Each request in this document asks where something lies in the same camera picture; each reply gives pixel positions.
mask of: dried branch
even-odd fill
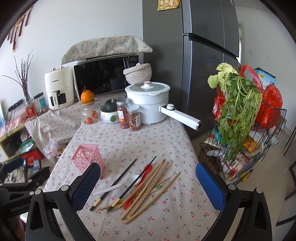
[[[14,78],[11,78],[11,77],[6,76],[6,75],[3,75],[3,76],[5,76],[5,77],[7,77],[7,78],[10,78],[10,79],[14,80],[16,83],[18,83],[18,84],[22,87],[22,85],[21,85],[18,81],[16,81]]]
[[[17,67],[17,61],[14,56],[15,68],[16,68],[15,74],[16,74],[18,80],[15,80],[14,78],[4,75],[5,77],[8,77],[8,78],[14,80],[15,82],[17,82],[22,87],[24,92],[28,91],[28,72],[29,72],[29,67],[30,67],[30,64],[31,64],[31,61],[33,58],[33,55],[32,55],[32,57],[30,59],[31,53],[32,53],[32,51],[28,54],[28,57],[25,61],[23,61],[23,59],[22,59],[20,71]]]

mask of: glass jar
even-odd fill
[[[34,101],[32,99],[28,100],[25,103],[25,109],[26,109],[26,113],[28,115],[28,119],[34,120],[37,117],[37,112],[35,109],[35,105],[34,105]]]
[[[128,98],[120,98],[116,101],[116,104],[120,127],[122,129],[128,129],[128,111],[126,109],[128,106]]]
[[[99,121],[99,114],[97,109],[94,107],[94,99],[91,102],[82,104],[83,111],[82,111],[82,121],[85,124],[93,124]]]
[[[132,131],[141,129],[140,107],[137,104],[129,104],[127,107],[128,121]]]
[[[37,110],[38,115],[42,115],[48,112],[49,107],[43,92],[39,93],[38,95],[35,95],[34,100],[35,100],[35,108]]]

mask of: white wall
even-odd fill
[[[75,43],[97,37],[134,35],[143,39],[142,1],[139,0],[39,0],[28,25],[17,37],[16,50],[4,41],[0,47],[0,101],[7,108],[23,98],[16,78],[15,63],[33,50],[28,89],[31,98],[45,92],[44,74],[59,67],[61,58]]]
[[[287,109],[287,127],[293,130],[296,125],[296,44],[271,12],[237,6],[236,11],[238,21],[244,23],[245,64],[261,67],[276,76],[283,108]]]

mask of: red plastic bag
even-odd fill
[[[250,67],[247,64],[244,64],[241,68],[241,72],[239,73],[239,75],[249,80],[253,78],[254,85],[257,87],[258,90],[260,90],[262,94],[264,93],[261,80],[259,79],[258,74],[255,72],[255,70],[252,67]]]
[[[281,110],[274,108],[281,108],[283,99],[277,87],[267,85],[262,100],[268,105],[264,102],[261,103],[256,122],[264,128],[271,128],[277,124],[281,114]]]
[[[221,109],[222,109],[223,103],[225,102],[225,97],[223,95],[223,92],[220,91],[219,85],[217,85],[216,90],[218,95],[215,97],[213,114],[215,115],[215,120],[217,121],[221,116]]]

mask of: vase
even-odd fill
[[[24,92],[24,96],[25,96],[25,103],[28,102],[29,100],[31,100],[31,97],[28,93],[28,90],[23,90]]]

